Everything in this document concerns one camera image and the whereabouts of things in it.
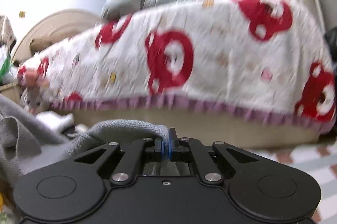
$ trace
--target plush toy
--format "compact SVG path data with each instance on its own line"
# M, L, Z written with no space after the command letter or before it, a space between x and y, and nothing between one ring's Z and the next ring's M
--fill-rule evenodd
M49 103L40 94L40 89L49 86L48 80L41 78L37 71L28 69L24 74L24 83L27 87L21 96L21 106L33 115L48 110Z

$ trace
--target pillow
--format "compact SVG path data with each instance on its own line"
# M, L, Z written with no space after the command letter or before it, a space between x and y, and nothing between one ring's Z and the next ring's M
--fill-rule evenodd
M35 53L41 52L46 48L50 47L52 44L62 41L66 38L72 38L73 36L79 34L77 30L72 30L68 32L63 32L60 34L55 34L52 37L42 37L42 38L33 38L29 44L30 53L34 56Z
M102 10L102 19L117 21L124 15L141 10L143 3L144 0L107 0Z
M45 50L47 47L50 47L53 44L50 40L34 38L31 43L29 44L30 53L32 56L35 55L37 52L41 52Z

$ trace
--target round headboard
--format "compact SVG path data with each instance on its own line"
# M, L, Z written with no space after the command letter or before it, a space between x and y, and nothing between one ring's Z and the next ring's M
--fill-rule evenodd
M29 45L34 38L63 40L101 24L101 17L81 9L65 9L53 13L38 22L11 52L11 61L31 57Z

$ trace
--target screw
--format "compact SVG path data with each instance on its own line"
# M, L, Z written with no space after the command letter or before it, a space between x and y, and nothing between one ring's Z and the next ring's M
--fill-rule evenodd
M123 182L129 179L129 176L125 173L116 173L112 176L112 180L117 182Z
M219 181L221 179L221 175L217 174L217 173L208 173L207 175L205 175L205 179L207 181Z

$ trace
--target bedspread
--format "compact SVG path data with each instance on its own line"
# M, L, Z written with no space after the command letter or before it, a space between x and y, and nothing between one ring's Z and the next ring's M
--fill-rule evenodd
M285 0L197 0L97 26L24 63L53 107L170 107L329 131L332 62L313 16Z

